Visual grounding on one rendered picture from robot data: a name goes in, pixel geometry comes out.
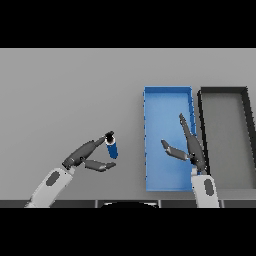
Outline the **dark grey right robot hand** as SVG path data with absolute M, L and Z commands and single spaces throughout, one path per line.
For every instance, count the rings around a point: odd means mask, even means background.
M 184 152 L 180 149 L 174 148 L 170 146 L 166 140 L 162 139 L 161 144 L 166 154 L 182 161 L 189 160 L 191 164 L 197 168 L 198 173 L 207 171 L 207 164 L 201 144 L 197 137 L 191 133 L 187 121 L 182 113 L 179 114 L 179 119 L 186 139 L 187 151 Z

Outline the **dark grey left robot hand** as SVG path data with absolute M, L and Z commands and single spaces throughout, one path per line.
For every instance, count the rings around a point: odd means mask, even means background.
M 84 143 L 63 161 L 63 167 L 70 170 L 72 167 L 78 167 L 81 163 L 84 163 L 86 168 L 98 172 L 104 172 L 114 167 L 114 162 L 102 163 L 95 160 L 89 160 L 90 155 L 103 142 L 105 142 L 105 135 L 99 138 L 97 141 L 91 140 Z

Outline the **blue pipe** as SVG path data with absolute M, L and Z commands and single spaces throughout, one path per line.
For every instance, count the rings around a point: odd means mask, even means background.
M 110 131 L 105 134 L 105 143 L 110 157 L 116 159 L 118 157 L 118 151 L 113 131 Z

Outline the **blue bin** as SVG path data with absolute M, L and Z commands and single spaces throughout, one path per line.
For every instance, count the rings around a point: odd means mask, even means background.
M 143 97 L 146 190 L 189 192 L 192 190 L 190 161 L 168 156 L 161 141 L 187 152 L 179 115 L 183 114 L 190 132 L 195 134 L 192 87 L 145 86 Z

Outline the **dark grey bin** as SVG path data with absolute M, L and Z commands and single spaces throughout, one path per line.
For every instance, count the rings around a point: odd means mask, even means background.
M 197 93 L 207 172 L 218 189 L 256 189 L 256 129 L 247 87 Z

